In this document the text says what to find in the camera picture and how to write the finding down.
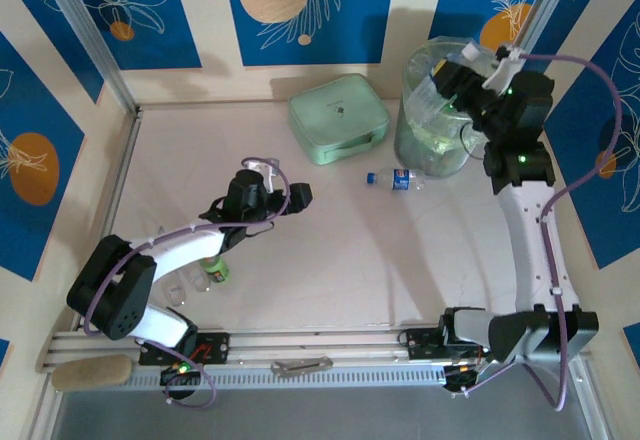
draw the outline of blue bottle label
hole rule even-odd
[[[393,171],[393,190],[409,190],[409,170]]]

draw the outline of green bottle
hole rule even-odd
[[[201,259],[200,266],[214,283],[222,283],[229,278],[229,267],[220,255]]]

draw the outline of orange circle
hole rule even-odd
[[[111,32],[111,35],[116,37],[121,42],[128,42],[135,36],[135,32],[133,31],[131,25],[124,22],[113,22],[111,25],[109,25],[109,31]]]
[[[311,44],[311,37],[309,35],[306,35],[306,34],[300,35],[298,37],[298,43],[300,45],[302,45],[303,47],[306,47],[307,45]]]
[[[512,43],[530,10],[528,3],[519,3],[491,17],[480,33],[480,44],[495,51],[503,43]]]
[[[31,205],[46,205],[56,193],[60,178],[56,148],[40,133],[23,133],[16,137],[11,149],[16,149],[14,153],[10,150],[11,158],[16,160],[9,168],[13,190]]]
[[[598,156],[596,157],[596,165],[602,161],[602,159],[604,158],[604,153],[605,152],[600,152],[598,154]],[[613,174],[616,173],[616,164],[617,164],[616,156],[612,154],[609,157],[609,161],[605,164],[604,167],[600,169],[600,171],[598,172],[598,175],[600,175],[605,180],[609,180],[611,177],[613,177]]]

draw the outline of gray floor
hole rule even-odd
[[[573,390],[564,411],[555,413],[515,368],[468,399],[451,399],[440,387],[227,390],[210,410],[190,411],[168,406],[160,392],[67,394],[53,438],[577,440],[589,434]]]

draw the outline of mint green case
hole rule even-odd
[[[378,145],[389,121],[389,112],[361,75],[348,75],[289,99],[291,129],[317,165]]]

